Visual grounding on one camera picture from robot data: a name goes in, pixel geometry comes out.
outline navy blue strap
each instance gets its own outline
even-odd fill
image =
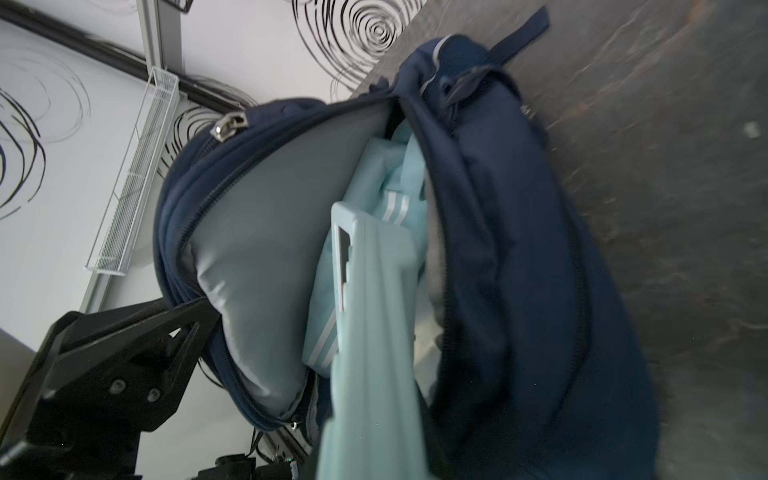
[[[525,22],[525,25],[491,48],[491,60],[500,65],[507,63],[526,45],[539,38],[547,28],[549,28],[549,13],[547,7],[541,7]]]

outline bolt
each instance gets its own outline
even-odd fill
[[[125,380],[117,379],[109,386],[110,395],[120,395],[125,390]]]
[[[160,398],[160,390],[158,389],[151,389],[149,391],[149,395],[147,395],[147,401],[149,403],[156,402],[157,399]]]

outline backpack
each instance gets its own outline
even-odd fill
[[[204,360],[258,429],[296,423],[319,438],[329,381],[302,353],[329,213],[369,139],[407,120],[439,225],[430,414],[457,476],[652,477],[658,419],[639,343],[502,68],[548,24],[542,9],[490,50],[427,42],[392,87],[233,112],[181,151],[157,206],[157,278],[171,306],[206,295],[222,314]]]

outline wire mesh shelf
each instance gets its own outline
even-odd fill
[[[125,275],[153,173],[179,101],[179,77],[153,68],[144,99],[85,268]]]

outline zipper pull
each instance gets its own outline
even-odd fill
[[[210,129],[210,134],[213,138],[223,143],[228,138],[233,137],[239,130],[248,127],[248,117],[246,117],[245,112],[233,111],[219,119],[214,124],[214,127]]]

